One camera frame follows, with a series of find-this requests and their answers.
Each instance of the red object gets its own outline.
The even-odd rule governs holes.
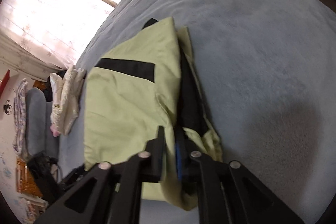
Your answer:
[[[8,80],[9,80],[9,70],[7,71],[5,77],[2,79],[2,82],[0,83],[0,98],[1,98],[1,95],[4,91],[4,89],[5,89],[5,86],[8,83]]]

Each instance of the black mechanical device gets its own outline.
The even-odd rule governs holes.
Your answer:
[[[183,133],[176,130],[177,172],[184,186],[197,190],[200,224],[303,224],[240,162],[212,160]],[[157,138],[127,162],[101,162],[86,173],[76,169],[54,190],[59,198],[35,224],[139,223],[142,182],[160,182],[165,145],[164,128],[159,127]]]

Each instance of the silver screw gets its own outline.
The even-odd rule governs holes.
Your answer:
[[[148,151],[142,151],[142,152],[138,153],[138,156],[140,158],[146,159],[146,158],[149,158],[151,156],[151,153],[149,153]]]
[[[190,153],[190,155],[193,157],[193,158],[199,158],[200,156],[202,156],[202,153],[199,152],[199,151],[193,151]]]
[[[233,169],[238,169],[238,168],[241,167],[241,164],[240,164],[239,161],[234,160],[234,161],[230,162],[230,167],[233,168]]]
[[[107,169],[111,168],[111,164],[107,161],[103,161],[103,162],[99,163],[98,167],[100,169],[107,170]]]

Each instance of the bed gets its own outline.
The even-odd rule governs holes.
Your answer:
[[[241,161],[305,223],[336,193],[336,14],[318,0],[122,0],[86,47],[90,70],[144,23],[187,26],[207,116],[224,160]],[[63,176],[84,162],[83,114],[60,138]],[[141,223],[197,223],[145,200]]]

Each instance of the light green garment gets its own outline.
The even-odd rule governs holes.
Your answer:
[[[145,183],[142,197],[166,200],[190,210],[197,206],[197,195],[188,195],[182,190],[175,164],[173,128],[181,79],[178,39],[187,60],[192,62],[187,28],[176,32],[172,18],[141,30],[102,56],[155,64],[155,83],[104,68],[94,67],[90,71],[85,102],[84,156],[87,169],[101,161],[112,164],[127,161],[144,150],[148,140],[156,138],[158,126],[164,126],[167,149],[162,181]],[[184,130],[202,152],[221,160],[219,137],[207,123],[209,131],[202,138],[189,128]]]

